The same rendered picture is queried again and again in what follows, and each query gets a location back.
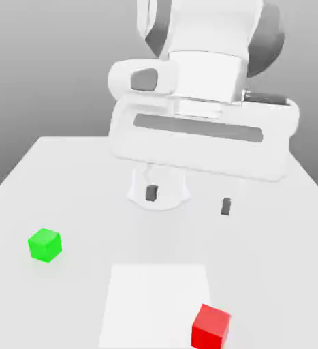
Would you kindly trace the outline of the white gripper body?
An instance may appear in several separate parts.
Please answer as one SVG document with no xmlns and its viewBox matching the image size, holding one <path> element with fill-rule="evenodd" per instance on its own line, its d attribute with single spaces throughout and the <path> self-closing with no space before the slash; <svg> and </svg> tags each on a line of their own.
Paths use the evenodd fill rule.
<svg viewBox="0 0 318 349">
<path fill-rule="evenodd" d="M 110 123 L 114 156 L 261 181 L 278 181 L 286 175 L 289 140 L 300 117 L 294 101 L 222 106 L 215 118 L 178 115 L 175 106 L 168 97 L 123 96 Z M 254 127 L 261 130 L 263 140 L 218 137 L 213 131 L 218 125 Z"/>
</svg>

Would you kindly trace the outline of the small green cube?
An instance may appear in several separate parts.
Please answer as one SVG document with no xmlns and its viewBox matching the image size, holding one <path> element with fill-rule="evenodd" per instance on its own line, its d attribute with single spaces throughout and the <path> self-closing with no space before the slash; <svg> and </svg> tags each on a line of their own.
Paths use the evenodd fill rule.
<svg viewBox="0 0 318 349">
<path fill-rule="evenodd" d="M 28 239 L 28 246 L 33 259 L 49 263 L 62 251 L 61 235 L 42 228 Z"/>
</svg>

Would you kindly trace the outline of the small red cube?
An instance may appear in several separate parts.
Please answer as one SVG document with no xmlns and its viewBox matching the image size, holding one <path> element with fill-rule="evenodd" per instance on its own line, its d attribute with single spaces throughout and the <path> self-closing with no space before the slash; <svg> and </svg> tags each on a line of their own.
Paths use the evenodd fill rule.
<svg viewBox="0 0 318 349">
<path fill-rule="evenodd" d="M 196 349 L 223 349 L 231 316 L 203 304 L 192 324 L 191 346 Z"/>
</svg>

